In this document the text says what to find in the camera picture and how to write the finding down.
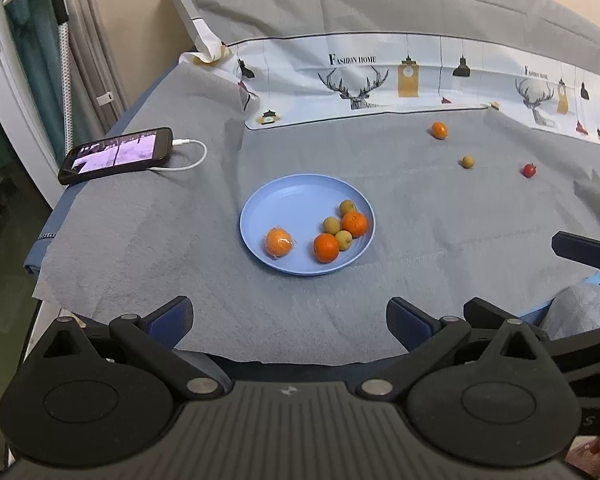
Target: smartphone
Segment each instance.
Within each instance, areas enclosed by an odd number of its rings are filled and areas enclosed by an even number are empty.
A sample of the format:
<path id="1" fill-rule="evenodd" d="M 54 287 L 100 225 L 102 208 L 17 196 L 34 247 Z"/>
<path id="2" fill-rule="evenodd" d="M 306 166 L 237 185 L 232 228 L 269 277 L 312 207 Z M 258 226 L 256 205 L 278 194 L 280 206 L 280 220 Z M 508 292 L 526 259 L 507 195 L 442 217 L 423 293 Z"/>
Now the smartphone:
<path id="1" fill-rule="evenodd" d="M 167 127 L 87 142 L 67 154 L 60 166 L 58 180 L 66 186 L 160 166 L 171 155 L 172 143 L 173 133 Z"/>

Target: plastic plate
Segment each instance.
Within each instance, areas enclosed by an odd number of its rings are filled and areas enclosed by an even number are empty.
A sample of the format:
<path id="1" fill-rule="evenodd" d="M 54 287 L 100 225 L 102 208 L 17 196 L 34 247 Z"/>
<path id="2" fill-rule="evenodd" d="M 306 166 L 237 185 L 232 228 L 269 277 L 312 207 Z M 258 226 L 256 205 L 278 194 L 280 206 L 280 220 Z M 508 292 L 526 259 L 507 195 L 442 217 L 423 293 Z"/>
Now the plastic plate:
<path id="1" fill-rule="evenodd" d="M 368 230 L 330 264 L 321 264 L 314 257 L 314 238 L 322 232 L 327 216 L 340 217 L 338 206 L 346 199 L 353 200 L 366 216 Z M 294 248 L 282 258 L 272 258 L 264 248 L 272 227 L 282 227 L 294 240 Z M 272 180 L 251 195 L 240 214 L 240 234 L 254 256 L 269 267 L 298 276 L 327 274 L 353 263 L 369 247 L 375 231 L 376 216 L 364 195 L 346 182 L 320 174 Z"/>

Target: bed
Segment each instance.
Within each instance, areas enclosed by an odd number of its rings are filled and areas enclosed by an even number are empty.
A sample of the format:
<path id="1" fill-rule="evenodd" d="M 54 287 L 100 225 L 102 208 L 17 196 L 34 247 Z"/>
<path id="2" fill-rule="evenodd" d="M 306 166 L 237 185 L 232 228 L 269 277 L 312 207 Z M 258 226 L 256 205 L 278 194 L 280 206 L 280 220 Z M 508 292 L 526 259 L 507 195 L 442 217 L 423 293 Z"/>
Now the bed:
<path id="1" fill-rule="evenodd" d="M 339 365 L 404 352 L 392 296 L 434 317 L 480 296 L 538 322 L 565 286 L 600 283 L 550 248 L 559 230 L 600 238 L 593 24 L 550 0 L 173 2 L 197 51 L 110 135 L 167 125 L 208 160 L 67 189 L 26 261 L 37 298 L 107 322 L 185 294 L 183 349 Z M 253 191 L 300 172 L 352 183 L 378 215 L 355 265 L 310 280 L 260 266 L 237 231 Z"/>

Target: teal curtain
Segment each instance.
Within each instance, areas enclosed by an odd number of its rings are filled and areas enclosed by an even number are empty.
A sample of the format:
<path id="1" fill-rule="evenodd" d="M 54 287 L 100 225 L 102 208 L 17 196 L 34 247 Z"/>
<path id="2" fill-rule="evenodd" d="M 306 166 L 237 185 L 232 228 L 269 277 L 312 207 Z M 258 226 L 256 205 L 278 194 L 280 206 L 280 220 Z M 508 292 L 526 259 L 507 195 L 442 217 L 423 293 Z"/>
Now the teal curtain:
<path id="1" fill-rule="evenodd" d="M 60 163 L 64 159 L 62 79 L 58 24 L 51 0 L 14 0 L 5 10 L 33 101 Z M 74 144 L 89 142 L 87 123 L 76 99 L 73 107 Z"/>

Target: phone screen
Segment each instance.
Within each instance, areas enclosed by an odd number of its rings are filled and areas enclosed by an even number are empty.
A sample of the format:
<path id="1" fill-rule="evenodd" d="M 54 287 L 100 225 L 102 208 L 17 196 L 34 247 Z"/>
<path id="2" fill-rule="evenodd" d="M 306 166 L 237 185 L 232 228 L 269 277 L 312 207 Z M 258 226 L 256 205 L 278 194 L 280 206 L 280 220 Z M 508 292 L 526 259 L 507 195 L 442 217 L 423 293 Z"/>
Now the phone screen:
<path id="1" fill-rule="evenodd" d="M 154 156 L 157 134 L 156 130 L 152 130 L 87 144 L 77 153 L 72 170 L 80 174 L 138 160 L 150 160 Z"/>

